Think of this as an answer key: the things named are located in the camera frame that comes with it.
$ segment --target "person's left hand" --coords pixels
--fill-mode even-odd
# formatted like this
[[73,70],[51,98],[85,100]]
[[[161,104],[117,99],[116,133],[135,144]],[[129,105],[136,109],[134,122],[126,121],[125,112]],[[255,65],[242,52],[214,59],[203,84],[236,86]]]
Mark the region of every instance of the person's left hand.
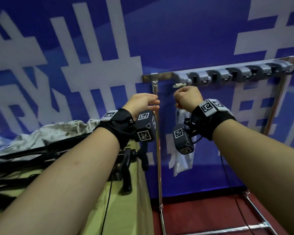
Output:
[[158,100],[157,95],[139,93],[132,95],[129,101],[122,108],[129,111],[133,117],[133,120],[136,121],[138,113],[143,110],[159,110],[158,104],[160,104],[160,100]]

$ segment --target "forearm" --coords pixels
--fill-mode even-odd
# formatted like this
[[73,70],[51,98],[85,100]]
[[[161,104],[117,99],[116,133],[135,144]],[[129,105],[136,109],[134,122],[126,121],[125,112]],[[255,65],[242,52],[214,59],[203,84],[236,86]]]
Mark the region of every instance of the forearm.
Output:
[[238,177],[294,234],[294,149],[234,120],[221,123],[213,140]]
[[98,128],[49,166],[0,216],[0,234],[76,235],[98,200],[119,152]]

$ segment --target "wristband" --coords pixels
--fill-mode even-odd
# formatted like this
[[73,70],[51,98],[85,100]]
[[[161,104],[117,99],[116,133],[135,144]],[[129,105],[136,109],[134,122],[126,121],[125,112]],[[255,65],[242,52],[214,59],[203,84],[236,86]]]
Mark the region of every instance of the wristband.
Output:
[[212,141],[212,134],[223,121],[233,119],[231,112],[216,99],[208,99],[199,104],[193,111],[190,123],[195,125],[196,131]]
[[130,139],[134,139],[134,125],[132,115],[127,110],[120,108],[118,110],[111,110],[105,114],[101,119],[98,127],[109,130],[118,139],[120,149],[123,150]]

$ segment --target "red floor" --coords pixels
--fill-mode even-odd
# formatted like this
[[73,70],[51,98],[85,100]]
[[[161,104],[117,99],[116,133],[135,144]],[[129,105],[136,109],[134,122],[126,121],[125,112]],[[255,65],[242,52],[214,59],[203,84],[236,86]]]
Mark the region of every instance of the red floor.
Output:
[[[259,223],[259,220],[245,204],[243,198],[237,198],[247,223],[249,225]],[[250,198],[279,235],[288,234],[252,194]],[[169,235],[195,233],[245,225],[233,196],[164,205],[163,211],[165,228]],[[155,235],[161,235],[160,217],[157,211],[153,211],[153,219]],[[263,229],[253,230],[253,232],[255,235],[270,234]],[[246,231],[232,234],[247,235],[251,234],[251,232]]]

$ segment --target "white string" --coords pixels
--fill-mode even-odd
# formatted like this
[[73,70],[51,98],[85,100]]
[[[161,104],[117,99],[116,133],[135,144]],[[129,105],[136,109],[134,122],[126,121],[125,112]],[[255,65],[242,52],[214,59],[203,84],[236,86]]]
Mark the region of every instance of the white string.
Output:
[[178,87],[184,87],[186,86],[186,83],[176,83],[173,88],[178,88]]

